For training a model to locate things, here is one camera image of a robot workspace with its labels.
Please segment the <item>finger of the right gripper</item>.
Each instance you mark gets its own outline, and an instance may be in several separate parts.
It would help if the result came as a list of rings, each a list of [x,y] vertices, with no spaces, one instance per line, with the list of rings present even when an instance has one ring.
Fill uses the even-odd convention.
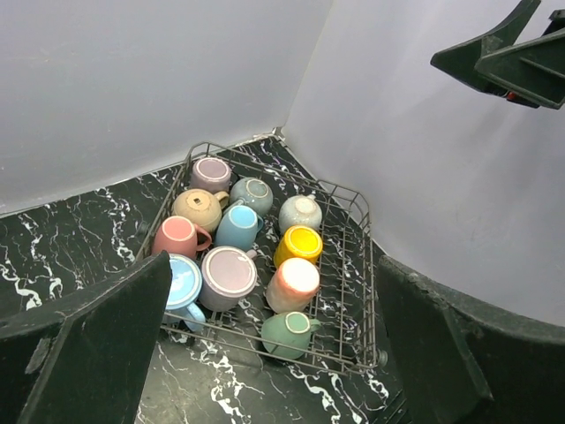
[[[475,66],[479,59],[497,50],[511,47],[523,32],[540,0],[522,0],[497,26],[466,42],[433,54],[430,64],[471,88],[495,88]]]
[[[564,104],[564,31],[499,49],[481,57],[479,74],[539,106]]]

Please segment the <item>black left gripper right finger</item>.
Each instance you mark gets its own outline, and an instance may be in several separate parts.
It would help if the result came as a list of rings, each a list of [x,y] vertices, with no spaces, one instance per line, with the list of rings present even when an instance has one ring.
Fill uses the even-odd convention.
[[[416,423],[562,423],[564,328],[509,312],[383,255],[383,321]]]

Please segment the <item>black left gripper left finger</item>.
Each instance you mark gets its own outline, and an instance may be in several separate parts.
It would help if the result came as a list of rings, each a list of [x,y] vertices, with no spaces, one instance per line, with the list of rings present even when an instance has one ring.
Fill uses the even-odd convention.
[[[172,271],[162,252],[1,320],[3,423],[133,423]]]

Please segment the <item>light blue ribbed mug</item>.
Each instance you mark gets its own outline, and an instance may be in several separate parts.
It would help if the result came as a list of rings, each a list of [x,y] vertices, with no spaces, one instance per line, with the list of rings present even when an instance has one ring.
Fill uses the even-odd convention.
[[[181,254],[170,254],[169,265],[172,279],[165,312],[182,316],[191,331],[200,332],[206,322],[196,304],[203,285],[201,271],[194,260]]]

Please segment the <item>pink mug white interior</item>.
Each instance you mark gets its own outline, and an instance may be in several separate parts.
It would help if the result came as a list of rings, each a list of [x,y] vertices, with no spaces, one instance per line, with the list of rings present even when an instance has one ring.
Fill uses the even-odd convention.
[[[156,232],[151,254],[166,251],[195,260],[198,252],[206,250],[211,244],[211,235],[196,223],[183,216],[170,216]]]

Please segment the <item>lilac mug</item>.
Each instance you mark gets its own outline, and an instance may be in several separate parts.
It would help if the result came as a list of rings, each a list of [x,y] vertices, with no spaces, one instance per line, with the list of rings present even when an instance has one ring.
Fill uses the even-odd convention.
[[[211,249],[201,263],[203,284],[200,304],[212,312],[234,308],[257,283],[256,256],[255,250],[244,252],[233,246]]]

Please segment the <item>green teal mug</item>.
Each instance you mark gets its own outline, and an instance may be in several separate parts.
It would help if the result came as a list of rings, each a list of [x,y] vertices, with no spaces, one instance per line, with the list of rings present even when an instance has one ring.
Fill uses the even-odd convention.
[[[297,360],[305,355],[311,336],[321,328],[321,322],[301,312],[275,314],[262,325],[260,335],[266,351],[285,360]]]

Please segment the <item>peach pink mug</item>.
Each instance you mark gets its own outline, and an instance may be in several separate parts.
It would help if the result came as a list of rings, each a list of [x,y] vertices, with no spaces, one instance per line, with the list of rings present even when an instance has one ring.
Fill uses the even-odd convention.
[[[284,261],[266,289],[269,307],[277,314],[303,312],[320,288],[320,272],[309,261],[290,258]]]

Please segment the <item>tan glazed round mug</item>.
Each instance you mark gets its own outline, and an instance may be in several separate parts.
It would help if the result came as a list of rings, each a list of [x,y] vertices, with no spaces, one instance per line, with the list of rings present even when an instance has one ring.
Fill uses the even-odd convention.
[[[214,232],[222,220],[222,211],[229,205],[230,195],[220,191],[189,189],[179,194],[172,208],[175,216],[183,216],[205,231]]]

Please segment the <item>yellow mug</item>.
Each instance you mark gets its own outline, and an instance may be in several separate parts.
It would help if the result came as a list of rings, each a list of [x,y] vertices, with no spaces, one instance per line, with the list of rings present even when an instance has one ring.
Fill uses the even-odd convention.
[[[280,265],[291,258],[300,258],[316,265],[323,250],[320,234],[305,225],[293,225],[282,236],[275,249],[274,265]]]

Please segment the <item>blue mug white interior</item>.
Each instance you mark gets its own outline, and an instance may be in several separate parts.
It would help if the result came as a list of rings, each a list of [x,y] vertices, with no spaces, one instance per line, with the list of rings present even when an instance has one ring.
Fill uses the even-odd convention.
[[[252,249],[264,221],[246,205],[230,207],[224,214],[215,234],[215,246],[233,246],[243,251]]]

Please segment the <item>white speckled ceramic mug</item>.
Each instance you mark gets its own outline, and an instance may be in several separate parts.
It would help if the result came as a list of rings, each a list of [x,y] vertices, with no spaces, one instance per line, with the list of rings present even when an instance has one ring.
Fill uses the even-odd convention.
[[[322,210],[315,195],[295,195],[286,200],[279,211],[279,232],[283,235],[291,226],[303,225],[317,231],[322,222]]]

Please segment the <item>lavender textured mug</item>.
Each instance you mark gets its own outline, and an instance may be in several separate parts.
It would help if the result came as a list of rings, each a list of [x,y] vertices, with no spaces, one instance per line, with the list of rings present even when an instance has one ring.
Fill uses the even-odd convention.
[[[228,192],[230,179],[231,168],[223,159],[203,157],[192,167],[190,187],[210,193]]]

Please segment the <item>grey mug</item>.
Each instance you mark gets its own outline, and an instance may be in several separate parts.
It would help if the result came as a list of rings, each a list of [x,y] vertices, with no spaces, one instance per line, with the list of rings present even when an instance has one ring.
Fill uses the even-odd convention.
[[[230,205],[245,205],[265,217],[273,205],[270,186],[258,178],[242,178],[230,190]]]

